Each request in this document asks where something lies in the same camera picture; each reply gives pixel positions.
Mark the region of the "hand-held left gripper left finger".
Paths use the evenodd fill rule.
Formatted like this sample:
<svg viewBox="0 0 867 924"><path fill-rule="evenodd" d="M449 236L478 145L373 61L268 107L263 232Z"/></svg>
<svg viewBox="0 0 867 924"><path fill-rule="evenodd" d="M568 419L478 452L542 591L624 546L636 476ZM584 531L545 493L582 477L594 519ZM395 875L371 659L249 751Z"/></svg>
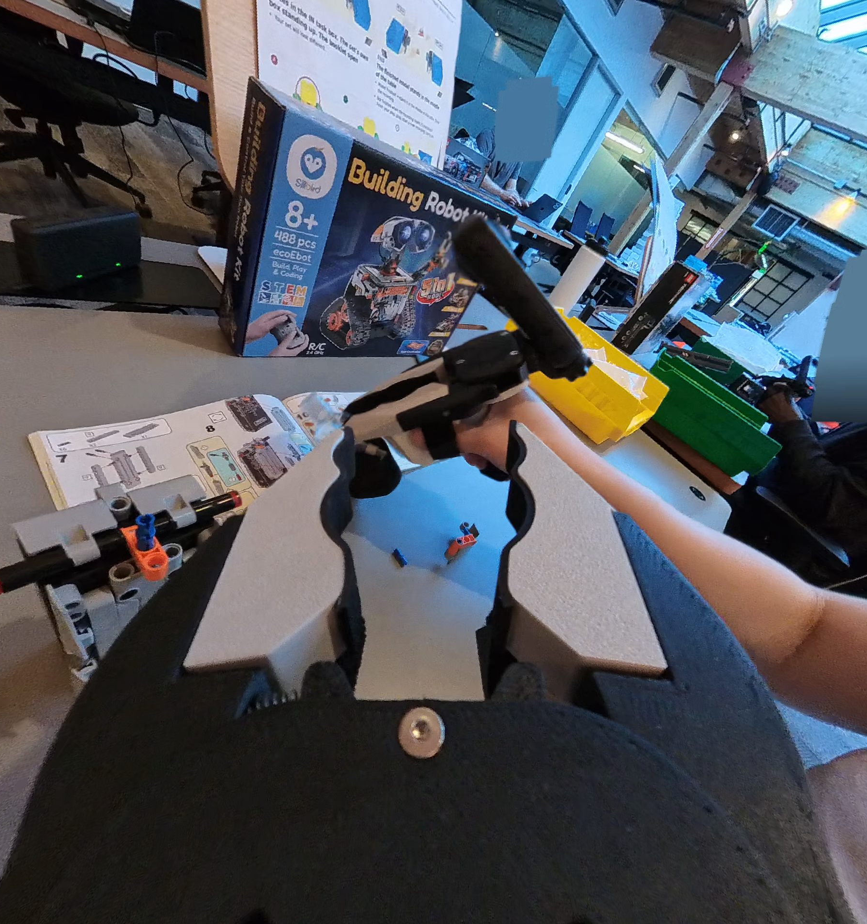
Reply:
<svg viewBox="0 0 867 924"><path fill-rule="evenodd" d="M247 508L187 671L265 668L292 692L312 664L336 662L355 687L366 630L343 541L354 474L353 434L337 430Z"/></svg>

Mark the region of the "white water bottle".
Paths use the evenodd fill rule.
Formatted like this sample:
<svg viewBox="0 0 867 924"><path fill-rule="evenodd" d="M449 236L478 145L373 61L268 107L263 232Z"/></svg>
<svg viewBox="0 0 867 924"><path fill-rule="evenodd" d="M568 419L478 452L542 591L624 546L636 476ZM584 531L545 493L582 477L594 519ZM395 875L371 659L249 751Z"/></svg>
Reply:
<svg viewBox="0 0 867 924"><path fill-rule="evenodd" d="M578 246L559 282L548 295L553 307L570 310L601 271L607 256L608 249L595 241Z"/></svg>

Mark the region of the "open instruction booklet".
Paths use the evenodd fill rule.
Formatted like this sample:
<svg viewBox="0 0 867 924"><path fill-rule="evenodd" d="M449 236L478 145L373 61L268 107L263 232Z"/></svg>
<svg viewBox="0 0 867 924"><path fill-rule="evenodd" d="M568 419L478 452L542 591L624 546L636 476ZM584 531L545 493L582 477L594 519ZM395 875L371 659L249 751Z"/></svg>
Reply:
<svg viewBox="0 0 867 924"><path fill-rule="evenodd" d="M248 504L313 445L282 399L252 395L130 422L28 437L56 508L119 483L134 490L192 476L204 496L237 491Z"/></svg>

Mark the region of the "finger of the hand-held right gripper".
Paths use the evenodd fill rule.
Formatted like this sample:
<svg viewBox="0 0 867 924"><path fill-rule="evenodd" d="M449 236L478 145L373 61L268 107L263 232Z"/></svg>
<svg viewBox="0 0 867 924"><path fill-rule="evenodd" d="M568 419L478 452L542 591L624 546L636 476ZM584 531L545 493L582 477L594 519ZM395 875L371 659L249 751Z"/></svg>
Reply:
<svg viewBox="0 0 867 924"><path fill-rule="evenodd" d="M402 428L395 413L358 414L358 443L385 440L400 452L414 452L413 438Z"/></svg>
<svg viewBox="0 0 867 924"><path fill-rule="evenodd" d="M351 403L343 413L343 425L358 433L358 414L395 413L407 432L426 428L433 433L451 433L449 413L430 409L448 396L451 383L445 361L418 364Z"/></svg>

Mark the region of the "white plastic bag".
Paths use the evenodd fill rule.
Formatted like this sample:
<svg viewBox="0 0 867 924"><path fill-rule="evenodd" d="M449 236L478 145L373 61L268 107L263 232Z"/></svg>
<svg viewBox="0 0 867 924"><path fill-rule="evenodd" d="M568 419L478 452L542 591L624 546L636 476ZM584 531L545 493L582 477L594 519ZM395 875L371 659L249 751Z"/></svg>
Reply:
<svg viewBox="0 0 867 924"><path fill-rule="evenodd" d="M585 354L590 359L591 369L599 369L634 398L638 400L646 398L647 376L645 374L631 372L610 362L607 359L605 348L586 348Z"/></svg>

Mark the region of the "black office chair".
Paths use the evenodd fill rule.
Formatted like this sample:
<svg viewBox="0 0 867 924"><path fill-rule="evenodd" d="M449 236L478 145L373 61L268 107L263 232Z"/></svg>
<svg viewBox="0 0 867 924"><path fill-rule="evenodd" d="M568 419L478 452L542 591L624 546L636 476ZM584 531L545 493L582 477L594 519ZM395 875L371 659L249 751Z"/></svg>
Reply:
<svg viewBox="0 0 867 924"><path fill-rule="evenodd" d="M69 52L32 33L11 28L0 17L0 97L16 131L0 130L0 164L37 160L49 179L61 179L78 204L91 201L77 179L94 177L126 192L140 216L152 212L142 192L84 156L78 127L84 123L122 128L138 121L137 108L83 83Z"/></svg>

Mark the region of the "wooden board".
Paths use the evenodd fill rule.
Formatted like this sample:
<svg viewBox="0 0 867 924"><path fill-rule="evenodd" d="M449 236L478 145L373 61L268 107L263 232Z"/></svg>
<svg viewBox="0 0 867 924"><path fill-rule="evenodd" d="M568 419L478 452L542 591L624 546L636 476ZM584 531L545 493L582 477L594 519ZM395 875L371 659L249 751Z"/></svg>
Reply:
<svg viewBox="0 0 867 924"><path fill-rule="evenodd" d="M202 1L213 151L230 190L237 176L246 86L258 75L255 1Z"/></svg>

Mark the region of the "robot kit box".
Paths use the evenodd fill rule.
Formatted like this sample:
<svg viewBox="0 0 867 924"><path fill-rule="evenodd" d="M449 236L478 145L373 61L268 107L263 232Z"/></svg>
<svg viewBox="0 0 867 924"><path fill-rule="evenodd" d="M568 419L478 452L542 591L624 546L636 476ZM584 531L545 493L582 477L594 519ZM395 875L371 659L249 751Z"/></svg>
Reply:
<svg viewBox="0 0 867 924"><path fill-rule="evenodd" d="M431 358L474 294L451 245L501 200L251 77L220 328L242 357Z"/></svg>

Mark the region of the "grey desk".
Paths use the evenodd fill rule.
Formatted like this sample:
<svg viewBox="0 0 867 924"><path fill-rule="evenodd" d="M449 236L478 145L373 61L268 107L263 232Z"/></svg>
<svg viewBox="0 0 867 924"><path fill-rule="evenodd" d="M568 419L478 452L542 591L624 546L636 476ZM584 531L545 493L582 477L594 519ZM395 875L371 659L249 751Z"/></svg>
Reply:
<svg viewBox="0 0 867 924"><path fill-rule="evenodd" d="M0 566L18 558L11 525L52 508L26 437L131 421L247 394L362 392L414 364L395 359L241 359L213 319L0 307ZM362 699L481 699L474 640L510 536L506 487L454 460L359 502L353 551L369 638ZM447 563L463 522L477 544ZM391 552L407 560L399 567ZM74 694L33 589L0 598L0 815L25 801Z"/></svg>

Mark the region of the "tall black box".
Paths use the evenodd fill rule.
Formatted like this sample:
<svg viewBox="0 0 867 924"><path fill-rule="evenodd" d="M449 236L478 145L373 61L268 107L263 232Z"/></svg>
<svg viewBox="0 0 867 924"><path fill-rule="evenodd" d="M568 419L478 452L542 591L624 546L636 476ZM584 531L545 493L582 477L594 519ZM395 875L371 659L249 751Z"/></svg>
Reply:
<svg viewBox="0 0 867 924"><path fill-rule="evenodd" d="M627 355L657 350L709 287L704 260L698 257L676 260L617 328L612 346Z"/></svg>

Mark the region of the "green plastic bin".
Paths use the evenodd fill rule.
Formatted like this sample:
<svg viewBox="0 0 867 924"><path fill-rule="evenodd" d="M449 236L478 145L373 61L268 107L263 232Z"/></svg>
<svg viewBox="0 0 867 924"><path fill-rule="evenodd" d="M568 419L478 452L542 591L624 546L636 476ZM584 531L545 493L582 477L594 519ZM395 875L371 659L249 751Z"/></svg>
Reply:
<svg viewBox="0 0 867 924"><path fill-rule="evenodd" d="M757 474L779 454L766 415L704 370L663 350L650 372L668 386L653 420L726 475Z"/></svg>

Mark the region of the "grey and black brick model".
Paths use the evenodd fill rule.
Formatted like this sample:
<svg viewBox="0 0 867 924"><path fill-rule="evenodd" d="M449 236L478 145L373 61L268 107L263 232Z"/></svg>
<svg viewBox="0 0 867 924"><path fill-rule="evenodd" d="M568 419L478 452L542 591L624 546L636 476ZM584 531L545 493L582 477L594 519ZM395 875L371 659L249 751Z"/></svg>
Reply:
<svg viewBox="0 0 867 924"><path fill-rule="evenodd" d="M206 496L192 476L98 488L94 500L13 525L23 558L0 568L0 595L38 587L85 684L140 609L245 504L235 490Z"/></svg>

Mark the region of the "person's right hand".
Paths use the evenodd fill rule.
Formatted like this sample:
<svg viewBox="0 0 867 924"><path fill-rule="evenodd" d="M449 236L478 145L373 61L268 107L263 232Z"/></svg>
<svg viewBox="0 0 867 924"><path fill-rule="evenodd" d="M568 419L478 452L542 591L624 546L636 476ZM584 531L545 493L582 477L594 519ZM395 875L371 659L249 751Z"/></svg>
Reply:
<svg viewBox="0 0 867 924"><path fill-rule="evenodd" d="M509 431L512 422L536 433L553 415L543 400L530 390L491 403L471 418L454 425L460 455L483 471L491 465L506 472Z"/></svg>

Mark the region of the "yellow plastic bin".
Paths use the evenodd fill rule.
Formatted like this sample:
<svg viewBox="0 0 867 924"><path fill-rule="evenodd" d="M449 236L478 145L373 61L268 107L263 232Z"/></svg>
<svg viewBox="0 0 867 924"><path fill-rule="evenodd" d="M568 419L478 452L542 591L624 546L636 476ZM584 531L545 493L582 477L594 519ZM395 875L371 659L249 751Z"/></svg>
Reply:
<svg viewBox="0 0 867 924"><path fill-rule="evenodd" d="M531 388L594 443L617 442L634 433L658 412L669 393L669 386L582 321L566 317L565 322L582 347L605 348L610 362L631 372L645 374L646 398L634 398L599 369L590 367L585 376L574 382L532 373Z"/></svg>

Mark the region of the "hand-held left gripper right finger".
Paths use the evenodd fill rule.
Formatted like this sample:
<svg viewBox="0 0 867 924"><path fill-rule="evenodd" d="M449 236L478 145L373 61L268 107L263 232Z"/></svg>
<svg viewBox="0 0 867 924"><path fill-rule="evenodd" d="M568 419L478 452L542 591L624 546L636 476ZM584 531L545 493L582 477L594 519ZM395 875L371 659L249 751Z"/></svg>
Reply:
<svg viewBox="0 0 867 924"><path fill-rule="evenodd" d="M666 678L612 507L522 424L509 430L507 474L514 535L479 631L485 696L512 663L535 665L552 699L580 698L595 672Z"/></svg>

